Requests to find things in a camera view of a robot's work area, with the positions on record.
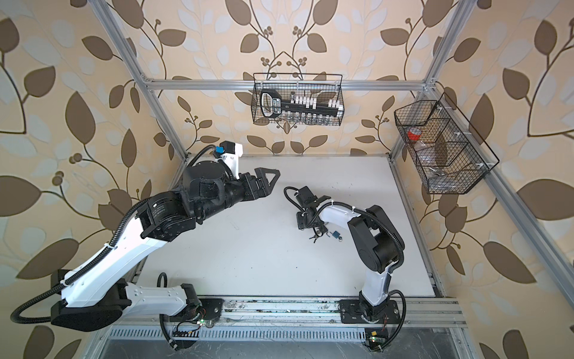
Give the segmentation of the black padlock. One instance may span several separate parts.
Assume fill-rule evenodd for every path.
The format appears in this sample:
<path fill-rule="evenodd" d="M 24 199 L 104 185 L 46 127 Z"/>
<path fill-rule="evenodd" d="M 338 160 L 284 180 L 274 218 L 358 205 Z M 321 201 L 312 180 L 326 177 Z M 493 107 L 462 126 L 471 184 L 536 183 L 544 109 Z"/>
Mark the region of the black padlock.
<path fill-rule="evenodd" d="M 314 227 L 312 231 L 313 235 L 309 239 L 312 240 L 314 243 L 316 243 L 319 238 L 321 238 L 322 236 L 324 236 L 325 233 L 327 233 L 327 230 L 325 230 L 323 227 Z"/>

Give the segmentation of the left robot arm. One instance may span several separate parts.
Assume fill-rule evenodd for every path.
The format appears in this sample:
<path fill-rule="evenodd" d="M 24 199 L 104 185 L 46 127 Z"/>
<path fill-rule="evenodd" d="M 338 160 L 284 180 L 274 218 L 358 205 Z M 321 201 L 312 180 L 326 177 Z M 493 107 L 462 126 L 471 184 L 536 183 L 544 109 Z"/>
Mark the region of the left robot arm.
<path fill-rule="evenodd" d="M 123 317 L 161 315 L 193 320 L 203 305 L 191 284 L 140 287 L 124 276 L 152 252 L 240 202 L 269 196 L 280 172 L 240 173 L 242 145 L 203 148 L 185 167 L 178 185 L 140 200 L 120 220 L 112 239 L 88 261 L 55 272 L 52 288 L 17 307 L 16 324 L 50 323 L 90 332 Z"/>

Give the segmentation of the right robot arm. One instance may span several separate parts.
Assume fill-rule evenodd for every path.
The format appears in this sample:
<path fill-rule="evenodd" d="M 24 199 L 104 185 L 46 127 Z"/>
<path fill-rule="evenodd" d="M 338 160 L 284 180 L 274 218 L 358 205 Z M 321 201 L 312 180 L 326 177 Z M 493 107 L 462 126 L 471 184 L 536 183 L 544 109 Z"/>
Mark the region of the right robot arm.
<path fill-rule="evenodd" d="M 378 323 L 391 306 L 393 272 L 404 264 L 405 244 L 384 210 L 377 205 L 358 209 L 329 196 L 317 197 L 308 187 L 287 186 L 285 198 L 297 208 L 299 230 L 313 231 L 312 240 L 328 233 L 327 225 L 347 228 L 357 254 L 366 266 L 366 279 L 359 294 L 361 320 Z"/>

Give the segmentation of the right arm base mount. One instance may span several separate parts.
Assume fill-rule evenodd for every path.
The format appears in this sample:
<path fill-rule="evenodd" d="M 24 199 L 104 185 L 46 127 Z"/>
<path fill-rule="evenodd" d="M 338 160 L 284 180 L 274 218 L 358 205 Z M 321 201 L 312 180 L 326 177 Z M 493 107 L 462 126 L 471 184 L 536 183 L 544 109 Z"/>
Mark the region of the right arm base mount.
<path fill-rule="evenodd" d="M 404 325 L 405 311 L 394 300 L 372 306 L 365 299 L 342 299 L 338 303 L 342 324 L 372 324 L 366 329 L 365 345 L 372 352 L 383 352 L 398 336 Z"/>

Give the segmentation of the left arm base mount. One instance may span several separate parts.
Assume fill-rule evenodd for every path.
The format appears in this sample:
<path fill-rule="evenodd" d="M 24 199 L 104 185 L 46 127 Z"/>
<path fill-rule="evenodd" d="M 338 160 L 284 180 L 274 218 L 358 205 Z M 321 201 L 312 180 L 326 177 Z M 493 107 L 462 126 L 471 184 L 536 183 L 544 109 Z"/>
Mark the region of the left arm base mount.
<path fill-rule="evenodd" d="M 201 304 L 184 309 L 175 316 L 159 315 L 161 333 L 174 351 L 190 348 L 199 339 L 202 328 L 212 328 L 220 319 L 223 299 L 202 299 Z"/>

